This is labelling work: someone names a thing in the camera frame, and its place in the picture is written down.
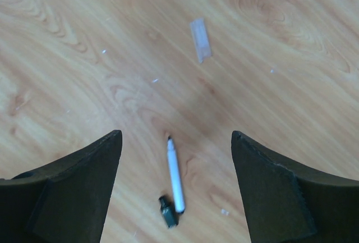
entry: small black object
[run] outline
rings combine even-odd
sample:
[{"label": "small black object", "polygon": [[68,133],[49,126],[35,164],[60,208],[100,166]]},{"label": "small black object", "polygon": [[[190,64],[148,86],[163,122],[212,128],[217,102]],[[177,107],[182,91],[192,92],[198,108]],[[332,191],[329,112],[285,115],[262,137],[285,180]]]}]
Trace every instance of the small black object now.
[{"label": "small black object", "polygon": [[0,180],[1,243],[99,243],[121,156],[121,131]]},{"label": "small black object", "polygon": [[315,170],[232,134],[252,243],[358,243],[359,182]]},{"label": "small black object", "polygon": [[168,228],[177,226],[178,214],[176,213],[173,203],[171,203],[165,195],[161,196],[158,200],[161,203],[161,214]]}]

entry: marker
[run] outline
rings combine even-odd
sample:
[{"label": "marker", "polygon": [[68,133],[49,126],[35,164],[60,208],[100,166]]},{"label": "marker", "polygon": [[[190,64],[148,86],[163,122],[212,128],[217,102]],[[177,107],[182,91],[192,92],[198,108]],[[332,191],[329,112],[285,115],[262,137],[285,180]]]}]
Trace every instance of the marker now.
[{"label": "marker", "polygon": [[171,176],[174,207],[178,214],[182,214],[186,209],[185,198],[183,197],[181,174],[180,169],[178,168],[177,154],[174,148],[173,139],[170,136],[168,137],[167,141],[167,158],[169,174]]}]

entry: wood grain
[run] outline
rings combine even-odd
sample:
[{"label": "wood grain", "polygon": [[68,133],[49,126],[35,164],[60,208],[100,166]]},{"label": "wood grain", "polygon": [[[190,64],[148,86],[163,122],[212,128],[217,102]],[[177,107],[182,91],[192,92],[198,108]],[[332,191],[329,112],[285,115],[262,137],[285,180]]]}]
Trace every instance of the wood grain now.
[{"label": "wood grain", "polygon": [[[233,130],[359,180],[358,10],[359,0],[0,0],[1,177],[121,129],[103,243],[250,242]],[[202,65],[198,17],[213,53]],[[173,230],[157,201],[171,193],[167,132],[187,203]]]}]

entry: small white speck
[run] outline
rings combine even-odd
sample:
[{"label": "small white speck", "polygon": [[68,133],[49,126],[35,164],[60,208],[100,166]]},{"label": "small white speck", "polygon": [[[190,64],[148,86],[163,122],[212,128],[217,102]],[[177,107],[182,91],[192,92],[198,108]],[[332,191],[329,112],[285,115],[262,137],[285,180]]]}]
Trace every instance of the small white speck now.
[{"label": "small white speck", "polygon": [[223,215],[226,215],[228,216],[229,215],[229,212],[226,211],[225,209],[222,208],[222,210],[220,211]]}]

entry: white spot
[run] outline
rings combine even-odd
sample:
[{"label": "white spot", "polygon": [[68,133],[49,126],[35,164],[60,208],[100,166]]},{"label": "white spot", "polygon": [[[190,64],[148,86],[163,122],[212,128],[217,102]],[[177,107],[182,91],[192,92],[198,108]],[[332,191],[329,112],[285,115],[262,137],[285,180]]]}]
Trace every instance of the white spot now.
[{"label": "white spot", "polygon": [[229,215],[229,212],[226,211],[225,209],[222,208],[222,210],[220,211],[223,215],[226,215],[228,216]]}]

